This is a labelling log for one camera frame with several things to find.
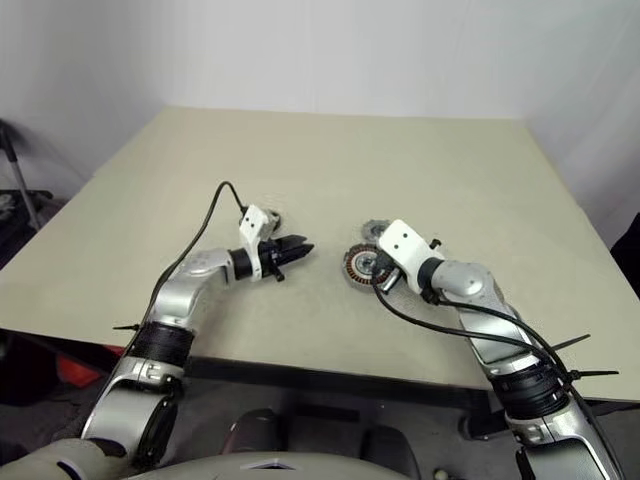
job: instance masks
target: circular metal part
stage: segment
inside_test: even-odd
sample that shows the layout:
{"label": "circular metal part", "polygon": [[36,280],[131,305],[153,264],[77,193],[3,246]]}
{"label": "circular metal part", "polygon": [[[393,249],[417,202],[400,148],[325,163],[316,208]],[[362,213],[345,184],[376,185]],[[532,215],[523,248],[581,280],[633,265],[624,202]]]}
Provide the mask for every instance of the circular metal part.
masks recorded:
{"label": "circular metal part", "polygon": [[282,216],[278,212],[276,212],[275,210],[269,209],[268,211],[273,216],[273,218],[275,219],[276,226],[273,227],[273,231],[277,232],[280,229],[280,227],[282,226]]}
{"label": "circular metal part", "polygon": [[389,220],[369,220],[362,226],[362,237],[367,243],[375,245],[389,225]]}
{"label": "circular metal part", "polygon": [[[354,245],[344,255],[342,270],[351,285],[371,290],[373,265],[378,257],[379,250],[373,245],[361,243]],[[391,272],[382,270],[376,277],[376,284],[384,283]]]}

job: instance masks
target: silver robot arm segment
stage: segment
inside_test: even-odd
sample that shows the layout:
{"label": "silver robot arm segment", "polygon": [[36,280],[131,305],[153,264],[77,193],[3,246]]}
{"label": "silver robot arm segment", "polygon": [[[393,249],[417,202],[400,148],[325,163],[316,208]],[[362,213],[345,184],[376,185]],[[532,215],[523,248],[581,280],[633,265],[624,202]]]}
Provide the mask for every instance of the silver robot arm segment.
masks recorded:
{"label": "silver robot arm segment", "polygon": [[3,478],[101,480],[157,464],[177,416],[191,344],[215,317],[221,295],[244,278],[284,280],[280,267],[313,248],[300,235],[271,238],[279,217],[270,211],[250,205],[242,215],[241,248],[190,255],[159,288],[81,439],[55,442],[13,462],[2,469]]}
{"label": "silver robot arm segment", "polygon": [[[403,270],[409,288],[425,300],[486,307],[519,318],[487,268],[445,260],[403,221],[396,220],[387,228],[378,247]],[[468,332],[539,347],[507,320],[460,306],[457,311]],[[523,445],[518,459],[523,478],[621,478],[576,399],[546,362],[517,345],[475,338],[470,342],[505,408],[507,424]]]}

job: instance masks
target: gray floor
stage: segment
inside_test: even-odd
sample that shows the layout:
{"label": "gray floor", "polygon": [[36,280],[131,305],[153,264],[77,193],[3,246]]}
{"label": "gray floor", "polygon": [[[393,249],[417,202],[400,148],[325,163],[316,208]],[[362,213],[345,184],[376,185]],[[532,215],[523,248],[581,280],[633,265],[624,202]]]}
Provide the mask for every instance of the gray floor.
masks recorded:
{"label": "gray floor", "polygon": [[[0,406],[0,437],[35,449],[52,439],[73,435],[80,428],[73,419],[87,411],[98,391],[99,385],[95,385],[80,392],[58,393],[30,407]],[[364,422],[401,430],[425,479],[431,478],[436,467],[469,480],[519,478],[514,462],[517,445],[511,436],[489,442],[466,441],[457,433],[463,412],[456,409],[202,380],[191,381],[188,387],[164,462],[214,455],[220,451],[228,428],[242,414],[265,407],[282,411],[292,403],[354,409],[361,412]],[[614,413],[601,420],[628,478],[640,478],[640,411]]]}

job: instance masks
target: table surface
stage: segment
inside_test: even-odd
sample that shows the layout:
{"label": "table surface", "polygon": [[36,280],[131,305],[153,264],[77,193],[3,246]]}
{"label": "table surface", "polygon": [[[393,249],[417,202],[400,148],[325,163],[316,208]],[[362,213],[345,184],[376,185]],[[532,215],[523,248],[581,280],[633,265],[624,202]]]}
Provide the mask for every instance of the table surface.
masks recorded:
{"label": "table surface", "polygon": [[[369,219],[402,218],[449,258],[489,267],[570,367],[618,369],[584,395],[640,400],[640,302],[520,124],[167,108],[0,272],[0,326],[125,345],[160,272],[197,230],[221,180],[316,244],[287,280],[240,282],[195,355],[488,388],[464,339],[388,314],[341,271]],[[196,249],[239,246],[227,193]],[[456,326],[399,289],[391,300]]]}

